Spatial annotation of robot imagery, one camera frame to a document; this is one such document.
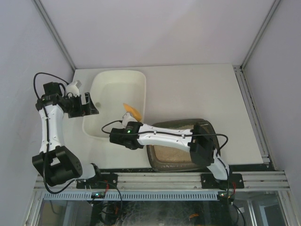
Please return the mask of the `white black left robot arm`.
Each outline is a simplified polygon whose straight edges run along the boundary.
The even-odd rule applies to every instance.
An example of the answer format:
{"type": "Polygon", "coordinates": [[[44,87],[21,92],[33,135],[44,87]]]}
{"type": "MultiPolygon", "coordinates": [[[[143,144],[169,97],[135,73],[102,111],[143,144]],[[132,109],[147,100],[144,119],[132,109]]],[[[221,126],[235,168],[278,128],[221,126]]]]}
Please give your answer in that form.
{"type": "Polygon", "coordinates": [[[81,164],[79,158],[65,145],[63,118],[84,117],[98,114],[90,93],[85,93],[85,103],[79,93],[80,81],[66,87],[58,82],[44,84],[44,95],[38,98],[36,109],[42,121],[40,153],[32,158],[35,169],[48,186],[64,184],[73,179],[90,179],[95,173],[93,163],[81,164]]]}

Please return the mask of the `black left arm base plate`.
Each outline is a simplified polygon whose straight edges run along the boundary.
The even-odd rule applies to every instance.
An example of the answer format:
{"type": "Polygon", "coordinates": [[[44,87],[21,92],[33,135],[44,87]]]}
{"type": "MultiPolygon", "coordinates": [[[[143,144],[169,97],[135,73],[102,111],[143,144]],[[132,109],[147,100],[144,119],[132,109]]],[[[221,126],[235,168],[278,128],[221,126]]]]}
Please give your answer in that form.
{"type": "Polygon", "coordinates": [[[104,173],[93,178],[79,180],[76,184],[77,189],[114,189],[118,184],[118,175],[115,173],[104,173]]]}

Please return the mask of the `white plastic waste tub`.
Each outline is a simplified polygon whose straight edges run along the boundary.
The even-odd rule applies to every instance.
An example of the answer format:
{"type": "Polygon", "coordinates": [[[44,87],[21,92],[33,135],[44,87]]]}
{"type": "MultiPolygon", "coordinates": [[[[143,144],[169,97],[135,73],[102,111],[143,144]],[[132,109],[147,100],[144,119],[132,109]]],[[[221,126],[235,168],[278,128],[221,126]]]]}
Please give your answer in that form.
{"type": "Polygon", "coordinates": [[[96,75],[90,96],[98,114],[85,116],[82,128],[86,135],[95,139],[108,138],[101,127],[121,120],[126,113],[123,104],[135,108],[143,117],[146,100],[146,77],[134,70],[110,70],[96,75]]]}

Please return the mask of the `dark grey litter box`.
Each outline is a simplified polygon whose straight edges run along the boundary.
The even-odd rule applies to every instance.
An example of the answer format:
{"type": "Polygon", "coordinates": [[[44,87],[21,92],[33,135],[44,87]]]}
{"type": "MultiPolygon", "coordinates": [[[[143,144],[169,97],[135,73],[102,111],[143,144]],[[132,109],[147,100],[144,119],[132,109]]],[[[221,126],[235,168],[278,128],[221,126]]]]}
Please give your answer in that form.
{"type": "MultiPolygon", "coordinates": [[[[154,127],[185,130],[193,129],[199,124],[208,134],[214,134],[212,124],[205,119],[183,119],[154,123],[154,127]]],[[[204,170],[205,166],[196,165],[192,162],[189,150],[181,149],[178,144],[172,146],[148,145],[147,155],[151,167],[155,172],[184,172],[193,170],[204,170]]]]}

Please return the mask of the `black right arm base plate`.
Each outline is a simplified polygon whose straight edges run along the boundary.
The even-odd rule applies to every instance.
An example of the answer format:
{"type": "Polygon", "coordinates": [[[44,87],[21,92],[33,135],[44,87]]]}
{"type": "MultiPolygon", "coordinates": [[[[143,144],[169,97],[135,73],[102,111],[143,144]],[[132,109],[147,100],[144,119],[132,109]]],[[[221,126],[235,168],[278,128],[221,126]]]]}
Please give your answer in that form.
{"type": "Polygon", "coordinates": [[[243,177],[241,174],[231,174],[229,179],[217,180],[213,174],[203,173],[201,174],[201,185],[203,189],[220,189],[226,190],[229,185],[229,189],[243,189],[245,187],[243,177]]]}

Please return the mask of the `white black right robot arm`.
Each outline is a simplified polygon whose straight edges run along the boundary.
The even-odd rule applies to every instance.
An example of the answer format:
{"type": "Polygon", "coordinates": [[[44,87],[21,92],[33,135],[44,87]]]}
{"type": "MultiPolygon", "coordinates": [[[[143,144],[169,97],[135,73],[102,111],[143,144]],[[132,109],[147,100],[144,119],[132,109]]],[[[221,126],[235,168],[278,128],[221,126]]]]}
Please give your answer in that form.
{"type": "Polygon", "coordinates": [[[225,134],[207,132],[199,124],[191,129],[166,129],[130,121],[109,132],[111,143],[131,150],[160,145],[187,152],[192,163],[208,168],[217,181],[228,181],[230,177],[230,167],[220,156],[220,149],[228,140],[225,134]]]}

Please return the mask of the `orange plastic litter scoop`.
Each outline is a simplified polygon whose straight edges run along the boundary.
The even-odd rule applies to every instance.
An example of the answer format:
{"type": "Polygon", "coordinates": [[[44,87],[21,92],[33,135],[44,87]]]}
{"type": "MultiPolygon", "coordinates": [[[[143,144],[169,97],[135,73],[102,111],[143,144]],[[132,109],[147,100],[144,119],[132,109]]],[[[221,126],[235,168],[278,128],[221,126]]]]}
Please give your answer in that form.
{"type": "Polygon", "coordinates": [[[142,120],[142,116],[139,113],[138,110],[136,110],[135,108],[133,108],[132,106],[128,105],[128,104],[123,104],[124,109],[127,113],[130,113],[130,115],[137,121],[141,121],[142,120]]]}

